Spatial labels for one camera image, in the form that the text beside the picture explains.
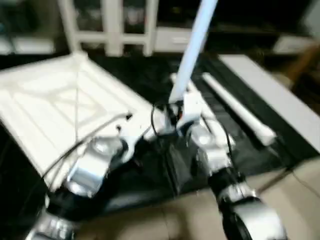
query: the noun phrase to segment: black cable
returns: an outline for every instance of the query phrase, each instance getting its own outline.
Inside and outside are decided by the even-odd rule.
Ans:
[[[285,143],[285,141],[283,140],[283,138],[281,137],[281,135],[277,134],[277,142],[279,143],[279,145],[282,146],[282,148],[295,160],[297,160],[296,156],[294,156],[290,150],[287,147],[287,144]],[[286,167],[286,163],[284,161],[282,161],[281,157],[278,158],[279,161],[281,162],[282,165],[284,165]],[[306,189],[308,189],[311,193],[313,193],[318,199],[320,199],[320,193],[315,190],[312,186],[310,186],[307,182],[305,182],[304,180],[300,179],[294,169],[292,167],[289,167],[287,169],[289,172],[292,173],[292,176],[302,185],[304,186]]]
[[[292,171],[293,177],[306,189],[308,189],[310,192],[312,192],[318,199],[320,199],[320,193],[315,190],[312,186],[310,186],[307,182],[301,180],[294,171]]]
[[[206,120],[215,121],[221,125],[221,127],[225,133],[225,136],[226,136],[226,143],[228,145],[230,159],[231,159],[234,167],[236,167],[236,165],[234,163],[234,155],[233,155],[233,150],[232,150],[232,146],[231,146],[230,136],[229,136],[229,133],[228,133],[226,127],[221,122],[219,122],[215,117],[206,117],[206,116],[201,116],[201,117],[203,118],[204,121],[206,121]]]
[[[156,135],[156,136],[159,138],[160,135],[159,135],[158,132],[156,131],[155,121],[154,121],[155,109],[156,109],[157,105],[158,105],[157,103],[154,103],[154,104],[152,105],[152,110],[151,110],[151,114],[150,114],[150,121],[151,121],[152,130],[154,131],[154,135]]]
[[[106,126],[110,125],[111,123],[115,122],[118,119],[122,119],[122,118],[128,118],[128,113],[121,113],[118,114],[116,116],[114,116],[113,118],[111,118],[109,121],[103,123],[102,125],[98,126],[97,128],[95,128],[93,131],[91,131],[89,134],[87,134],[86,136],[84,136],[81,140],[79,140],[78,142],[76,142],[72,147],[70,147],[67,151],[65,151],[56,161],[54,161],[54,163],[51,164],[51,166],[44,172],[44,174],[42,175],[42,177],[39,179],[39,181],[37,181],[32,189],[30,190],[29,194],[27,195],[24,203],[22,204],[22,207],[18,213],[17,218],[19,218],[22,213],[25,211],[25,208],[27,206],[27,203],[29,202],[31,196],[33,195],[34,191],[37,189],[37,187],[39,186],[39,184],[41,182],[44,181],[44,178],[48,175],[48,173],[60,162],[65,160],[71,153],[73,153],[80,145],[84,144],[87,139],[93,137],[98,131],[102,130],[103,128],[105,128]],[[47,189],[48,194],[50,195],[52,192],[50,192],[50,189]]]

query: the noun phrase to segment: wire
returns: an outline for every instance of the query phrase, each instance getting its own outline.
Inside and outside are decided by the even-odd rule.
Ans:
[[[27,207],[27,203],[29,202],[31,196],[33,195],[34,191],[37,189],[37,187],[40,185],[41,182],[44,181],[45,177],[49,174],[49,172],[60,162],[65,160],[73,151],[75,151],[79,146],[84,144],[89,138],[93,137],[97,132],[99,132],[101,129],[105,128],[106,126],[110,125],[111,123],[115,122],[118,119],[127,118],[128,113],[120,113],[113,118],[111,118],[109,121],[103,123],[102,125],[95,128],[93,131],[91,131],[89,134],[84,136],[80,141],[76,142],[72,147],[70,147],[67,151],[65,151],[56,161],[54,161],[50,167],[44,172],[42,177],[33,185],[32,189],[30,190],[29,194],[27,195],[24,203],[22,204],[22,207],[18,213],[17,218],[19,218],[22,213],[25,211],[25,208]]]
[[[152,127],[152,130],[154,131],[154,135],[156,135],[158,138],[160,137],[160,135],[158,134],[158,132],[156,131],[156,128],[155,128],[155,121],[154,121],[154,118],[155,118],[155,109],[156,109],[156,106],[158,104],[157,103],[154,103],[152,105],[152,110],[151,110],[151,114],[150,114],[150,121],[151,121],[151,127]]]
[[[221,127],[222,127],[222,129],[223,129],[223,131],[225,133],[226,143],[228,145],[230,159],[232,161],[232,164],[234,166],[236,166],[235,163],[234,163],[234,155],[233,155],[233,150],[232,150],[232,146],[231,146],[230,136],[229,136],[229,133],[228,133],[226,127],[221,122],[219,122],[215,117],[207,117],[207,116],[201,116],[201,117],[203,118],[204,121],[211,120],[211,121],[215,121],[215,122],[217,122],[217,123],[219,123],[221,125]]]
[[[312,186],[310,186],[307,182],[301,180],[294,171],[292,171],[293,177],[306,189],[308,189],[310,192],[312,192],[318,199],[320,199],[320,193],[315,190]]]

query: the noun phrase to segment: silver metal joint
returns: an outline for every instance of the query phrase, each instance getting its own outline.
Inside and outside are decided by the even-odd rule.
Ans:
[[[216,198],[218,203],[226,201],[228,203],[235,203],[241,199],[248,197],[258,197],[256,191],[252,190],[246,182],[230,185],[221,191]]]
[[[43,211],[25,240],[44,240],[48,238],[55,240],[72,240],[74,239],[75,230],[78,227],[78,223],[59,218]]]
[[[201,124],[190,127],[187,139],[189,148],[197,148],[196,159],[204,165],[208,176],[232,166],[226,151],[217,145],[214,135]]]
[[[94,137],[69,171],[64,185],[70,192],[92,198],[100,189],[112,161],[123,153],[117,137]]]

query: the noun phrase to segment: white rod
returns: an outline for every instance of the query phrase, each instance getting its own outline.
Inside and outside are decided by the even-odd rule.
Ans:
[[[195,68],[195,64],[201,50],[201,46],[205,40],[217,2],[218,0],[201,1],[192,27],[190,41],[182,57],[176,83],[174,84],[169,97],[169,103],[174,103],[183,99],[183,94],[187,89],[191,73]]]
[[[73,2],[71,0],[58,0],[58,5],[70,51],[79,51],[81,47],[79,40],[77,39],[78,25]]]
[[[172,73],[170,78],[171,78],[172,83],[174,84],[177,79],[177,74]],[[188,83],[187,90],[190,92],[199,92],[199,90],[197,89],[197,87],[195,86],[195,84],[192,82],[191,79]],[[216,144],[218,146],[224,148],[226,151],[229,151],[228,140],[227,140],[225,130],[223,129],[223,127],[221,126],[219,121],[216,119],[215,114],[212,112],[211,108],[208,106],[208,104],[206,103],[206,101],[203,98],[202,98],[201,107],[202,107],[202,115],[207,118],[210,118],[210,119],[201,119],[200,124],[204,127],[208,126],[209,130],[215,136]],[[235,141],[232,138],[232,136],[230,136],[230,135],[229,135],[229,140],[230,140],[230,144],[232,146],[234,146]]]
[[[209,73],[202,74],[204,81],[229,105],[229,107],[248,125],[264,146],[270,145],[275,132],[264,125],[256,116],[248,111],[233,95],[218,83]]]

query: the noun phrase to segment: black tablecloth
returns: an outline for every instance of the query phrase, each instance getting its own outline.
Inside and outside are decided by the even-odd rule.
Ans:
[[[151,103],[168,99],[172,88],[170,74],[178,71],[180,63],[179,57],[113,58],[101,55],[89,57]],[[9,68],[45,58],[47,56],[0,57],[0,68]],[[201,80],[203,72],[210,72],[258,118],[276,130],[283,138],[285,147],[278,143],[263,147],[246,125]],[[293,166],[317,155],[298,133],[217,58],[201,56],[192,80],[202,92],[217,119],[234,138],[236,142],[233,152],[234,162],[236,167],[247,176]],[[10,134],[2,129],[0,141],[3,146],[9,138]],[[185,149],[183,140],[171,137],[165,142],[167,157],[157,152],[156,142],[141,143],[134,157],[135,162],[125,167],[121,174],[113,176],[103,188],[102,196],[105,200],[100,214],[149,205],[207,186],[202,170],[199,168],[194,171],[192,159]],[[14,219],[28,190],[39,176],[14,142],[3,159],[3,164],[0,165],[0,188],[1,192],[5,193],[1,196],[2,218]],[[21,172],[17,173],[15,166],[21,166]],[[43,204],[42,196],[45,190],[44,184],[38,188],[28,203],[26,214],[34,214],[37,207]],[[90,216],[92,211],[88,208],[84,209],[83,213]]]

